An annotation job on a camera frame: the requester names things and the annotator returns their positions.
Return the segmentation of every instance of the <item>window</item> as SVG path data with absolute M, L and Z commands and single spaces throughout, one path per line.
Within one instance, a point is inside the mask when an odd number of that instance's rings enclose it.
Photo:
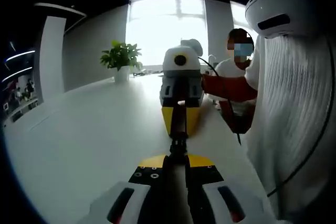
M 256 44 L 258 34 L 256 31 L 252 30 L 245 18 L 245 6 L 232 1 L 230 2 L 230 5 L 234 28 L 242 28 L 247 31 L 251 35 L 254 44 Z
M 138 44 L 144 66 L 162 65 L 166 51 L 181 39 L 197 39 L 208 54 L 204 0 L 132 0 L 126 42 Z

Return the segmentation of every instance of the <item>black cable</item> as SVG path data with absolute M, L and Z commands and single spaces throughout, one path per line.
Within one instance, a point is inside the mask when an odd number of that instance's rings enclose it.
M 201 59 L 202 61 L 204 61 L 204 62 L 205 62 L 205 63 L 206 63 L 206 64 L 207 64 L 207 65 L 208 65 L 214 72 L 215 72 L 215 74 L 216 74 L 218 77 L 220 77 L 219 74 L 217 73 L 217 71 L 215 70 L 215 68 L 214 68 L 213 66 L 211 66 L 209 62 L 207 62 L 205 59 L 202 59 L 201 57 L 199 57 L 199 59 Z M 225 88 L 224 83 L 223 83 L 223 82 L 221 82 L 221 83 L 222 83 L 222 85 L 223 85 L 224 92 L 227 93 L 227 92 L 226 92 L 226 88 Z M 227 101 L 228 101 L 228 103 L 229 103 L 229 107 L 230 107 L 231 114 L 232 114 L 232 117 L 233 117 L 233 119 L 234 119 L 234 122 L 236 123 L 236 125 L 238 125 L 238 124 L 237 124 L 237 121 L 236 121 L 235 113 L 233 112 L 233 108 L 232 108 L 231 101 L 230 101 L 229 97 L 227 97 L 226 99 L 227 99 Z M 238 142 L 239 142 L 239 144 L 241 145 L 241 141 L 240 141 L 239 133 L 236 133 L 236 134 L 237 134 Z
M 323 127 L 321 129 L 321 132 L 319 134 L 319 136 L 316 139 L 316 142 L 314 143 L 312 149 L 310 150 L 310 152 L 308 153 L 308 155 L 304 158 L 304 160 L 295 168 L 295 170 L 288 176 L 287 179 L 285 179 L 283 182 L 281 182 L 280 185 L 276 186 L 276 188 L 274 188 L 271 192 L 269 192 L 267 194 L 267 197 L 272 196 L 274 193 L 276 193 L 278 190 L 280 190 L 285 184 L 288 183 L 288 181 L 290 181 L 295 175 L 296 173 L 298 173 L 298 171 L 300 171 L 303 166 L 306 164 L 306 162 L 309 160 L 309 158 L 311 157 L 311 155 L 314 153 L 316 147 L 318 146 L 319 142 L 321 141 L 327 125 L 329 123 L 329 119 L 330 119 L 330 115 L 331 115 L 331 111 L 332 111 L 332 107 L 334 104 L 334 94 L 335 94 L 335 63 L 334 63 L 334 56 L 332 53 L 332 49 L 331 49 L 331 45 L 330 42 L 327 39 L 327 45 L 329 48 L 329 54 L 330 54 L 330 65 L 331 65 L 331 95 L 330 95 L 330 102 L 329 102 L 329 107 L 328 107 L 328 111 L 327 111 L 327 116 L 325 117 L 325 121 L 323 124 Z

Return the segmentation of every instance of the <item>potted plant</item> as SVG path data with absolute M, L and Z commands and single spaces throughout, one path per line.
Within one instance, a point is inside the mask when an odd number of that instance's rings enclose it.
M 141 49 L 137 49 L 137 46 L 113 40 L 111 50 L 102 51 L 104 54 L 100 58 L 100 63 L 107 68 L 116 68 L 115 82 L 128 81 L 130 67 L 140 69 L 142 64 L 136 58 L 141 55 L 139 52 Z

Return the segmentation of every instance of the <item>white robot head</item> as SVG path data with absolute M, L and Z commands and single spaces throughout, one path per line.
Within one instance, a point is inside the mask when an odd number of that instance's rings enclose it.
M 167 50 L 163 60 L 163 71 L 200 70 L 198 60 L 203 48 L 196 39 L 181 40 L 181 45 Z

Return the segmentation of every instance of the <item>red sleeve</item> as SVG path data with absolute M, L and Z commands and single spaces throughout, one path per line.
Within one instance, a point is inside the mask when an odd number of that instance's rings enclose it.
M 227 78 L 203 74 L 202 86 L 205 93 L 229 98 L 233 102 L 253 100 L 258 94 L 257 90 L 246 82 L 245 77 Z

